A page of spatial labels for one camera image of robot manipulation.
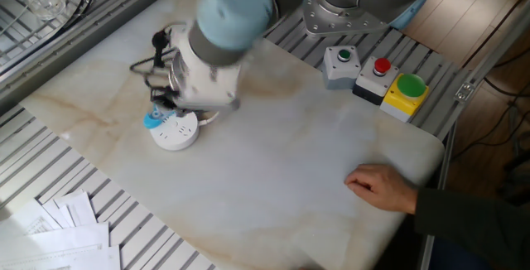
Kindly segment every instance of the stack of papers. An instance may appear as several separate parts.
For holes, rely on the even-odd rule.
[[[31,200],[0,222],[0,269],[119,270],[119,246],[108,246],[108,223],[98,224],[80,190]]]

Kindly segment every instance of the dark sleeve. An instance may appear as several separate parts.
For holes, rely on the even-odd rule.
[[[497,200],[421,189],[416,231],[448,239],[490,262],[530,269],[530,212]]]

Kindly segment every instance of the blue component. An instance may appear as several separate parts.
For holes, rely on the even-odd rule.
[[[172,114],[174,114],[175,111],[161,111],[156,104],[152,105],[152,113],[146,113],[146,116],[143,117],[143,126],[147,129],[153,129],[160,124],[162,124],[163,120]]]
[[[408,26],[427,0],[416,0],[405,12],[390,22],[390,26],[402,30]]]
[[[146,113],[143,118],[143,126],[147,129],[157,128],[160,124],[162,124],[162,119],[154,118],[150,113]]]
[[[217,47],[245,51],[267,30],[272,8],[272,0],[200,0],[197,22]]]

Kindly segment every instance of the white marble slab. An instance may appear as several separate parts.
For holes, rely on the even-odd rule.
[[[423,183],[440,141],[347,91],[268,41],[245,65],[239,111],[183,152],[142,126],[148,92],[134,61],[152,34],[191,18],[196,0],[159,0],[22,102],[37,118],[223,270],[368,269],[403,215],[377,210],[343,180],[389,162]]]

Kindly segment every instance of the yellow button housing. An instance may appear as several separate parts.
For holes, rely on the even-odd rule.
[[[403,95],[403,93],[401,93],[398,89],[398,80],[402,76],[403,74],[398,75],[397,78],[393,81],[392,85],[390,86],[390,89],[388,89],[387,94],[384,96],[383,102],[392,105],[394,108],[399,109],[407,115],[412,116],[414,113],[416,113],[420,106],[422,106],[423,101],[429,93],[429,87],[427,86],[425,89],[425,93],[423,93],[423,95],[419,97],[407,97]]]

